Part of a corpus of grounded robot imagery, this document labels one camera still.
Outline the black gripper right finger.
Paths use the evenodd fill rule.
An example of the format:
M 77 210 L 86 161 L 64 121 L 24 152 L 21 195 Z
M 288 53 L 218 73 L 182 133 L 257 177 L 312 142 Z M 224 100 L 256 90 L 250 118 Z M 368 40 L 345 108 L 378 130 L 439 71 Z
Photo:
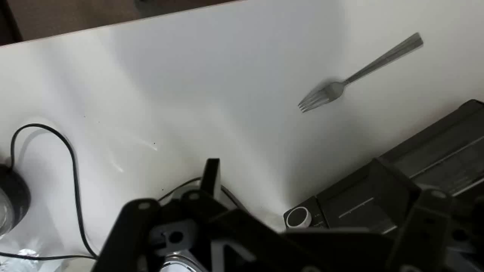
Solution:
M 389 256 L 387 272 L 442 272 L 451 227 L 453 200 L 427 189 L 413 204 Z

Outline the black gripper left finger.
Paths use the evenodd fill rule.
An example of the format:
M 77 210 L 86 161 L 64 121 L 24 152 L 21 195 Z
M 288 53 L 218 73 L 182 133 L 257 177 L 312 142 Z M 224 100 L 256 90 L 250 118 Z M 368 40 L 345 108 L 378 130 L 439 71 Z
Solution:
M 148 262 L 148 233 L 159 203 L 141 198 L 127 203 L 99 254 L 93 272 L 152 272 Z

